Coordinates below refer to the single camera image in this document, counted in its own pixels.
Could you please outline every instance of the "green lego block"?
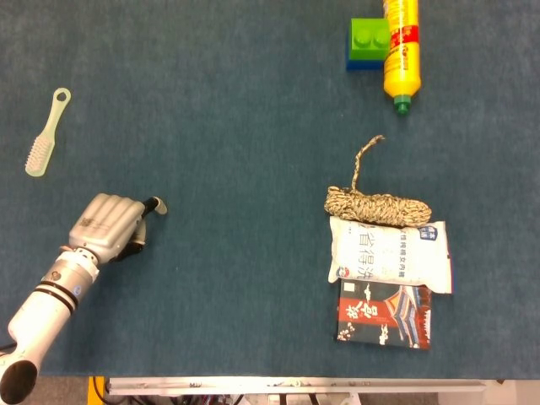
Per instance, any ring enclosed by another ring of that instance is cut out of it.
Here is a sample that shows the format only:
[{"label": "green lego block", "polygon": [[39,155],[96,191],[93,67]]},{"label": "green lego block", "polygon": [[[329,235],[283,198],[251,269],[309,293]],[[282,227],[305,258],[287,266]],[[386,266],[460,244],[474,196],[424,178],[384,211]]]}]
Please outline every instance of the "green lego block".
[{"label": "green lego block", "polygon": [[384,61],[390,51],[387,19],[351,19],[348,37],[351,61]]}]

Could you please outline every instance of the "red label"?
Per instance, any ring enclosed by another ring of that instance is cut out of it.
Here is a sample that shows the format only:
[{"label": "red label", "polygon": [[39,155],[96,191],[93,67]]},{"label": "red label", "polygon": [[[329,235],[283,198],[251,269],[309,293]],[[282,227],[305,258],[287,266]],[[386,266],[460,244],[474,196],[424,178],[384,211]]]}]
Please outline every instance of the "red label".
[{"label": "red label", "polygon": [[369,325],[385,325],[397,327],[388,306],[382,301],[356,300],[341,298],[339,300],[340,322],[365,323]]},{"label": "red label", "polygon": [[390,39],[390,49],[408,42],[419,41],[419,27],[417,25],[407,25],[405,27],[393,30]]}]

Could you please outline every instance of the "toothbrush handle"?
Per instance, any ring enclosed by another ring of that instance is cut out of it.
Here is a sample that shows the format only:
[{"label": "toothbrush handle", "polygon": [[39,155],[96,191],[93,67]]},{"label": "toothbrush handle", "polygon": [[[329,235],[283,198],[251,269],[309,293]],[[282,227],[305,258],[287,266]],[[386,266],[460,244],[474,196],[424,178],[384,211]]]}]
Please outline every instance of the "toothbrush handle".
[{"label": "toothbrush handle", "polygon": [[58,122],[60,121],[60,117],[62,116],[62,113],[70,100],[71,100],[71,93],[69,92],[68,89],[60,88],[54,92],[54,95],[52,96],[51,113],[49,114],[49,119],[47,120],[45,129],[43,130],[51,138],[54,138],[54,132],[57,129],[57,125],[58,125]]}]

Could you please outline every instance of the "rope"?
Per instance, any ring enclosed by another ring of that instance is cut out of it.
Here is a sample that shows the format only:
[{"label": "rope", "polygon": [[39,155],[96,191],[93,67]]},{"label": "rope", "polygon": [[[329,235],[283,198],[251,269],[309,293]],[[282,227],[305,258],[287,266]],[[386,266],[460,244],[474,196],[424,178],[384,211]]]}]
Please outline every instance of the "rope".
[{"label": "rope", "polygon": [[372,138],[356,155],[350,189],[328,187],[324,209],[341,219],[372,224],[413,227],[426,224],[431,216],[431,209],[425,202],[394,197],[390,194],[366,196],[356,189],[362,155],[382,139],[384,139],[382,135]]}]

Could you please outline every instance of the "yellow bottle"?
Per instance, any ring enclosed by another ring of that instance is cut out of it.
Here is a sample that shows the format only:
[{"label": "yellow bottle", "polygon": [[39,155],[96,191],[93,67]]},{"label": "yellow bottle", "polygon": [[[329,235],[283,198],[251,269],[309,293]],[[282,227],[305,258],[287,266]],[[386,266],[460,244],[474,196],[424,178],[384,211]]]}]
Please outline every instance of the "yellow bottle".
[{"label": "yellow bottle", "polygon": [[420,89],[418,0],[383,0],[390,25],[390,52],[385,60],[385,91],[399,114],[407,114],[411,97]]}]

